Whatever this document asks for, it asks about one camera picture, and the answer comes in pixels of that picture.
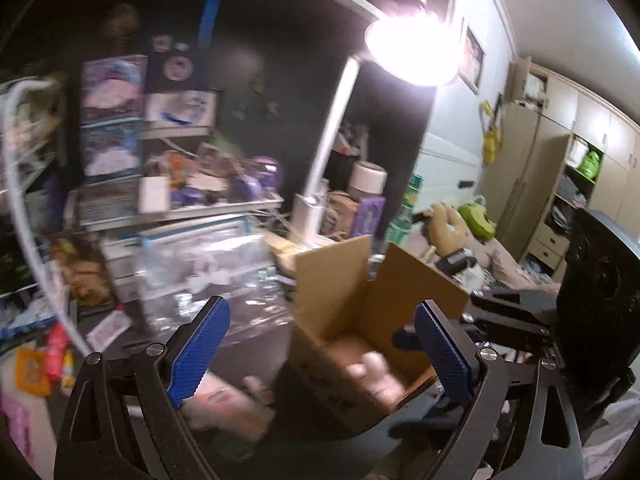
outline stuffed toy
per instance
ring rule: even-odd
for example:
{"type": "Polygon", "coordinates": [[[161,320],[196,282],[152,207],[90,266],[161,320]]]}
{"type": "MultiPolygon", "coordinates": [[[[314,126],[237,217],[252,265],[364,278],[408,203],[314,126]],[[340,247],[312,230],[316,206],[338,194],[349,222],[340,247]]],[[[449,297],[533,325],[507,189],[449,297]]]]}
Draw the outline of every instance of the stuffed toy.
{"type": "Polygon", "coordinates": [[[425,223],[425,228],[429,231],[429,240],[436,248],[436,254],[440,257],[449,256],[463,248],[469,230],[460,213],[444,202],[434,203],[431,209],[428,213],[431,221],[428,227],[425,223]]]}
{"type": "Polygon", "coordinates": [[[364,354],[362,364],[347,366],[347,371],[386,406],[392,408],[404,397],[404,386],[389,373],[386,359],[379,352],[364,354]]]}

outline plastic bag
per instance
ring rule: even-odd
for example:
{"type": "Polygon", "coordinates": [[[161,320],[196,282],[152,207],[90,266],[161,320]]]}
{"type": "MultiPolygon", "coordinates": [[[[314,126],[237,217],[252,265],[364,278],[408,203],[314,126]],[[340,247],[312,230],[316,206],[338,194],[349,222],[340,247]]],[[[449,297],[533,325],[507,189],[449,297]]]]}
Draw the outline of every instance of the plastic bag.
{"type": "Polygon", "coordinates": [[[247,217],[142,234],[136,260],[143,311],[160,341],[216,295],[231,306],[223,346],[290,322],[273,255],[247,217]]]}

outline lamp base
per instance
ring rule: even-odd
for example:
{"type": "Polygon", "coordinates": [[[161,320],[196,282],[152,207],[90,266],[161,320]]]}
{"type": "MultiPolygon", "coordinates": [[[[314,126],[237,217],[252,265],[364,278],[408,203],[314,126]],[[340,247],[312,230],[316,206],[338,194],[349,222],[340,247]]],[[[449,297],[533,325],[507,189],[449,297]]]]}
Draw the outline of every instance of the lamp base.
{"type": "Polygon", "coordinates": [[[305,197],[297,194],[293,199],[291,213],[291,225],[294,232],[289,235],[289,239],[293,242],[302,242],[308,247],[314,247],[323,214],[324,201],[318,195],[305,197]]]}

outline cabinet door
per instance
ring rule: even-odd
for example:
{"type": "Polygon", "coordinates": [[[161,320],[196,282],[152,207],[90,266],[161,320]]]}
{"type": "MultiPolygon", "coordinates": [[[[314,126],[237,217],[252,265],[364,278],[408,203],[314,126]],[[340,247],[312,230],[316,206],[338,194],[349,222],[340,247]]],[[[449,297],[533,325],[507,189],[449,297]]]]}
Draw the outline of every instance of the cabinet door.
{"type": "Polygon", "coordinates": [[[546,80],[546,99],[542,114],[567,130],[571,130],[578,109],[579,93],[571,85],[550,76],[546,80]]]}
{"type": "Polygon", "coordinates": [[[571,133],[559,124],[540,117],[520,188],[517,206],[497,236],[516,260],[520,260],[540,223],[546,202],[553,193],[558,171],[564,164],[571,133]]]}
{"type": "Polygon", "coordinates": [[[631,235],[640,237],[640,138],[636,138],[634,161],[626,181],[625,193],[616,221],[631,235]]]}
{"type": "Polygon", "coordinates": [[[516,104],[507,105],[504,137],[495,162],[484,169],[477,193],[486,198],[486,214],[500,222],[522,176],[540,116],[516,104]]]}
{"type": "Polygon", "coordinates": [[[600,173],[589,199],[589,209],[602,211],[609,218],[616,219],[628,173],[610,156],[605,155],[602,159],[600,173]]]}
{"type": "Polygon", "coordinates": [[[575,118],[574,134],[604,152],[609,137],[610,118],[609,110],[581,93],[578,97],[578,115],[575,118]]]}
{"type": "Polygon", "coordinates": [[[513,77],[510,85],[509,101],[524,99],[524,89],[527,85],[527,77],[531,70],[531,56],[516,59],[512,69],[513,77]]]}
{"type": "Polygon", "coordinates": [[[631,168],[636,131],[616,114],[611,114],[606,153],[627,171],[631,168]]]}

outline purple box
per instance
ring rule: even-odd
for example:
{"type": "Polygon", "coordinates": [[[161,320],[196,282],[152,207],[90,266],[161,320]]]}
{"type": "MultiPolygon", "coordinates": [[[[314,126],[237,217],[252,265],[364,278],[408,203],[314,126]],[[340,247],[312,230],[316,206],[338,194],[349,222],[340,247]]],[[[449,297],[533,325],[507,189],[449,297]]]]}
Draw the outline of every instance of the purple box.
{"type": "Polygon", "coordinates": [[[369,196],[361,199],[351,223],[349,238],[375,234],[382,218],[385,202],[383,196],[369,196]]]}
{"type": "Polygon", "coordinates": [[[82,66],[82,124],[142,118],[146,56],[110,57],[82,66]]]}

